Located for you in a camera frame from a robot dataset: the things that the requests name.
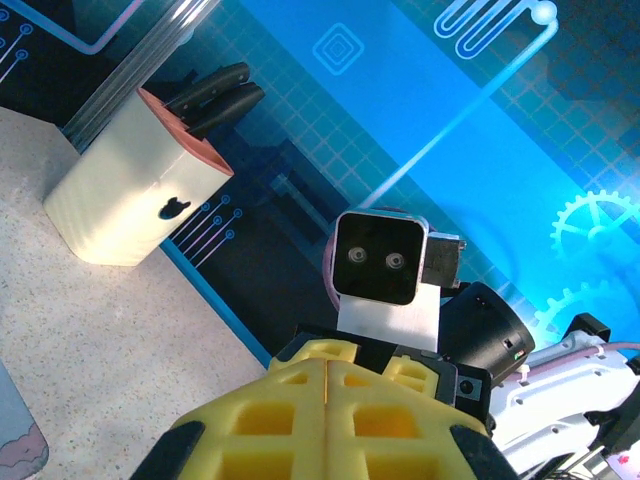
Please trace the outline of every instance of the countertop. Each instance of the countertop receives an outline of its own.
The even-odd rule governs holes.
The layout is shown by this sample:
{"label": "countertop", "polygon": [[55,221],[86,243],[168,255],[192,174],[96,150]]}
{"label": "countertop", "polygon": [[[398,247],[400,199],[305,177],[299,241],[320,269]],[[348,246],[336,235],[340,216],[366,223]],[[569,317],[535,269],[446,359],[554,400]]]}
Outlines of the countertop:
{"label": "countertop", "polygon": [[0,109],[0,142],[0,359],[49,444],[35,478],[127,479],[264,370],[159,249],[136,268],[67,249],[42,208],[78,159],[55,126]]}

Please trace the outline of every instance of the black cylinder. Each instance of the black cylinder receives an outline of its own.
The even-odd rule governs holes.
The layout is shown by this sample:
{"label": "black cylinder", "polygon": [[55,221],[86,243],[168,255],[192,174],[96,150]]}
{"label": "black cylinder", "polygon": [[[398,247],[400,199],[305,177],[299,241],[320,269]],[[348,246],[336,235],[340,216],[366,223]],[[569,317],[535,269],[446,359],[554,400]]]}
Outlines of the black cylinder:
{"label": "black cylinder", "polygon": [[438,353],[454,363],[489,371],[494,387],[534,349],[526,325],[483,283],[472,283],[440,309]]}

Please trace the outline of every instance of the knife block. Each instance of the knife block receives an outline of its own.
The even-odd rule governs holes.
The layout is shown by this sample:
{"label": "knife block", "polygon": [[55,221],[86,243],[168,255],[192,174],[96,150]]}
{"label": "knife block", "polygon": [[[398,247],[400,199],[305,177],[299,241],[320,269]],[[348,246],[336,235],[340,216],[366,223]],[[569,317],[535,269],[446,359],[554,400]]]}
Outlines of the knife block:
{"label": "knife block", "polygon": [[135,266],[233,175],[149,92],[133,94],[44,201],[71,251]]}

